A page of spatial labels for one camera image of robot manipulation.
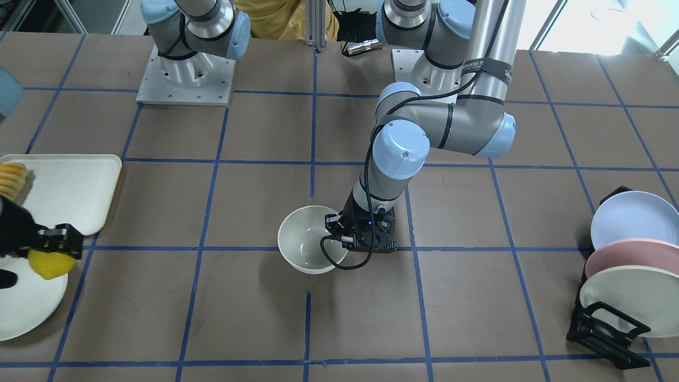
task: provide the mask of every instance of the light blue end cap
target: light blue end cap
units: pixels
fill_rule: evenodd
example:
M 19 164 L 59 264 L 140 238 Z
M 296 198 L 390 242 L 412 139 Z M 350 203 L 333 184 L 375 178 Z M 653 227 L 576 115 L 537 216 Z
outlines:
M 384 13 L 384 0 L 380 0 L 380 4 L 378 5 L 378 14 L 376 16 L 377 22 L 375 24 L 375 37 L 377 37 L 378 41 L 383 43 L 383 44 L 389 44 L 386 41 L 386 37 L 384 36 L 384 25 L 382 24 L 382 14 Z
M 429 138 L 418 125 L 407 120 L 389 122 L 375 138 L 373 160 L 391 179 L 413 177 L 429 154 Z
M 141 16 L 147 24 L 155 24 L 172 17 L 179 12 L 174 0 L 142 0 Z
M 476 8 L 467 0 L 441 0 L 439 16 L 443 23 L 456 35 L 469 39 L 474 23 Z
M 250 16 L 245 12 L 238 12 L 234 29 L 229 41 L 229 48 L 226 50 L 226 58 L 229 60 L 240 60 L 250 44 Z
M 398 92 L 413 92 L 417 94 L 418 96 L 422 95 L 422 92 L 420 92 L 420 89 L 418 89 L 415 85 L 411 84 L 410 82 L 393 82 L 389 85 L 387 85 L 386 88 L 383 89 L 382 93 L 380 93 L 380 99 L 378 99 L 378 106 L 380 106 L 380 103 L 384 101 L 386 97 L 389 97 L 392 94 L 396 94 Z
M 485 156 L 486 158 L 500 158 L 505 155 L 512 142 L 514 142 L 514 135 L 516 134 L 516 120 L 511 114 L 504 113 L 500 128 L 495 132 L 495 135 L 488 141 L 488 143 L 477 152 L 474 156 Z
M 21 85 L 0 67 L 0 116 L 9 118 L 24 94 Z

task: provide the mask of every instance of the yellow cloth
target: yellow cloth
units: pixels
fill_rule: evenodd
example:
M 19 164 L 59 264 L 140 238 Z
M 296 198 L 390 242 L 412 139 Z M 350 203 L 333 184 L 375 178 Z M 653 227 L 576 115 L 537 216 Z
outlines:
M 304 0 L 234 0 L 236 8 L 250 16 L 252 35 L 258 39 L 299 40 L 306 34 Z M 325 4 L 325 33 L 336 40 L 340 24 Z

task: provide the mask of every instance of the black tape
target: black tape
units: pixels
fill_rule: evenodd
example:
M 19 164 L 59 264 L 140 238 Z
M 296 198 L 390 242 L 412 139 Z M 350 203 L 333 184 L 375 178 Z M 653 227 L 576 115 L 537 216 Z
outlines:
M 494 60 L 492 58 L 476 58 L 475 60 L 465 61 L 462 65 L 462 75 L 467 73 L 474 73 L 477 71 L 485 71 L 486 73 L 498 78 L 509 86 L 514 72 L 510 64 Z

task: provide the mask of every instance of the black wire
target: black wire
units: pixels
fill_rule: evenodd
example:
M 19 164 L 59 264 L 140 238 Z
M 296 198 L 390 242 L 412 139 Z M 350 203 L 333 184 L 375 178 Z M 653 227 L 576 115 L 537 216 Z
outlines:
M 502 24 L 502 19 L 504 18 L 504 12 L 507 10 L 507 5 L 509 4 L 509 0 L 504 0 L 502 3 L 502 8 L 500 9 L 500 14 L 498 15 L 498 20 L 495 22 L 495 28 L 493 29 L 493 34 L 490 37 L 490 41 L 488 42 L 488 48 L 485 50 L 485 54 L 483 55 L 484 58 L 489 58 L 490 57 L 490 52 L 493 49 L 493 45 L 495 44 L 495 39 L 498 36 L 498 32 L 500 30 L 500 25 Z M 415 101 L 425 101 L 425 100 L 430 100 L 430 99 L 443 99 L 443 98 L 448 98 L 450 96 L 453 96 L 455 94 L 458 94 L 464 90 L 466 90 L 469 86 L 471 86 L 477 78 L 481 75 L 481 71 L 478 71 L 474 74 L 474 76 L 463 86 L 445 93 L 445 94 L 440 94 L 440 95 L 433 95 L 433 96 L 417 96 L 417 97 L 411 97 L 408 99 L 405 99 L 404 101 L 401 101 L 398 103 L 396 106 L 392 107 L 389 111 L 387 111 L 386 115 L 389 116 L 393 114 L 396 110 L 402 108 L 408 103 L 415 102 Z M 336 263 L 328 254 L 328 252 L 325 250 L 324 242 L 326 240 L 331 240 L 334 239 L 332 235 L 324 236 L 320 240 L 320 249 L 323 251 L 323 255 L 325 258 L 338 269 L 342 269 L 343 271 L 351 271 L 354 269 L 361 268 L 362 266 L 365 266 L 368 261 L 370 261 L 370 258 L 373 255 L 373 248 L 375 247 L 375 214 L 373 212 L 373 203 L 372 203 L 372 195 L 370 195 L 370 186 L 368 184 L 368 168 L 370 165 L 370 158 L 373 154 L 373 145 L 375 143 L 375 138 L 377 138 L 377 135 L 380 133 L 384 125 L 379 126 L 377 123 L 375 123 L 375 126 L 373 127 L 373 131 L 370 134 L 370 146 L 368 146 L 368 151 L 365 155 L 365 162 L 363 166 L 363 182 L 365 183 L 365 198 L 367 199 L 368 202 L 368 213 L 370 214 L 370 227 L 371 227 L 371 237 L 370 237 L 370 249 L 368 250 L 368 254 L 365 257 L 365 260 L 363 260 L 360 264 L 352 265 L 352 266 L 344 266 Z

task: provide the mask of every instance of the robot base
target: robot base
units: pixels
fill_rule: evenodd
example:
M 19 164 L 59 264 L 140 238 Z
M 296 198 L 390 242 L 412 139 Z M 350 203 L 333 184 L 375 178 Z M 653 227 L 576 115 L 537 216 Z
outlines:
M 420 91 L 422 92 L 423 96 L 426 95 L 431 95 L 430 90 L 428 89 L 427 84 L 421 83 L 423 79 L 417 78 L 418 77 L 418 69 L 421 68 L 415 68 L 416 64 L 420 60 L 420 57 L 424 54 L 423 50 L 410 50 L 410 49 L 392 49 L 391 51 L 391 61 L 392 64 L 394 65 L 394 79 L 397 82 L 403 81 L 403 82 L 409 82 L 413 85 L 415 85 Z M 455 88 L 458 87 L 459 81 L 460 81 L 460 74 L 459 74 L 459 69 L 453 70 L 453 71 L 448 71 L 444 69 L 438 69 L 434 72 L 432 72 L 431 77 L 434 77 L 436 75 L 441 75 L 445 77 L 451 78 L 452 82 L 456 82 L 457 84 L 452 84 L 450 89 L 445 89 L 443 92 L 449 92 L 451 90 L 454 90 Z M 434 79 L 434 83 L 440 83 L 440 79 Z M 448 98 L 443 98 L 443 99 L 437 99 L 436 101 L 443 102 L 443 103 L 455 103 L 458 99 L 457 94 L 454 96 L 450 96 Z
M 180 88 L 164 75 L 158 49 L 154 46 L 139 86 L 136 100 L 151 105 L 228 106 L 236 61 L 206 54 L 214 67 L 200 86 Z

